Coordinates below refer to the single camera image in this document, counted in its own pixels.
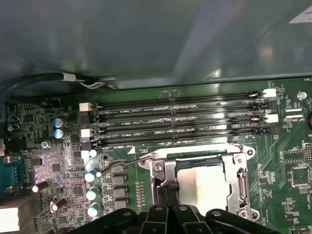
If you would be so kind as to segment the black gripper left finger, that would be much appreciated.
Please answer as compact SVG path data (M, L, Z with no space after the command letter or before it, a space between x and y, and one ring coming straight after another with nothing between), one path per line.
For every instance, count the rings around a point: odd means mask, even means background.
M169 210L175 205L175 187L160 186L156 189L155 205L137 214L122 208L91 221L70 233L72 234L165 234Z

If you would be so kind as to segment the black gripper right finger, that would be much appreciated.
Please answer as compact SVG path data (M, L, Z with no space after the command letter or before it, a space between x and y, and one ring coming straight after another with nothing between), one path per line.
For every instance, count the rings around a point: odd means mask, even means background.
M261 226L250 220L234 215L221 209L212 209L200 218L188 205L179 203L180 186L172 182L170 192L175 193L175 207L173 208L179 225L186 234L276 234L270 228Z

